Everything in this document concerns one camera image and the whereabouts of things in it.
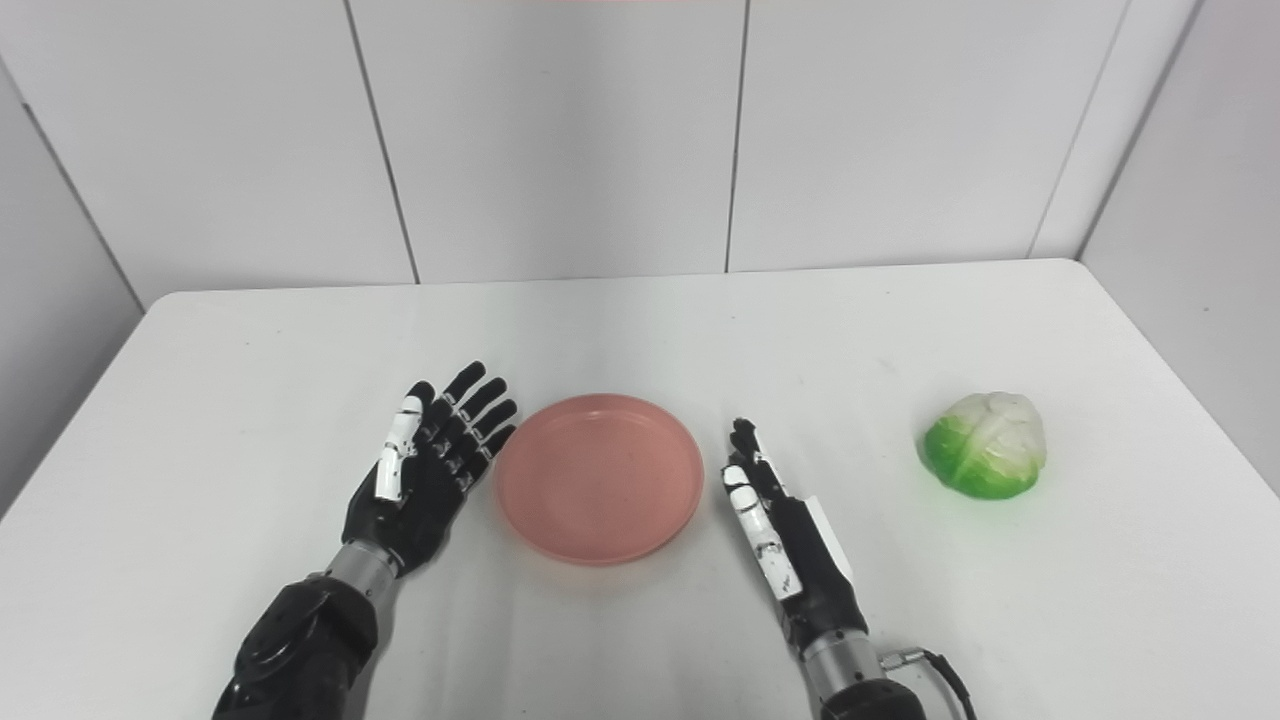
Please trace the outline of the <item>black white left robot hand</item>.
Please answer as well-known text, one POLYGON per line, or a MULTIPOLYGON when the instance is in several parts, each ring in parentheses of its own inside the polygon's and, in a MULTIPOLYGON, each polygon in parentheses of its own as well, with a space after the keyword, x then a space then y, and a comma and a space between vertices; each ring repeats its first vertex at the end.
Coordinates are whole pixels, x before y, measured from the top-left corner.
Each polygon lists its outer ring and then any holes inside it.
POLYGON ((431 561, 515 433, 518 406, 507 389, 479 360, 443 389, 417 382, 348 503, 342 542, 380 550, 398 577, 431 561))

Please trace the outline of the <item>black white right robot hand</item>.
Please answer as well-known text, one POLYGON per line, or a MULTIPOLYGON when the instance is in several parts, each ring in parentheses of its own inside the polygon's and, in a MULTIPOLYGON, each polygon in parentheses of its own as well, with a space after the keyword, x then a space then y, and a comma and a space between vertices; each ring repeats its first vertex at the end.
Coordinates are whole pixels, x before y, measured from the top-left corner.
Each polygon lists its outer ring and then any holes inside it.
POLYGON ((820 501, 791 493, 746 418, 733 420, 730 447, 722 484, 788 644, 805 655, 819 641, 865 634, 849 560, 820 501))

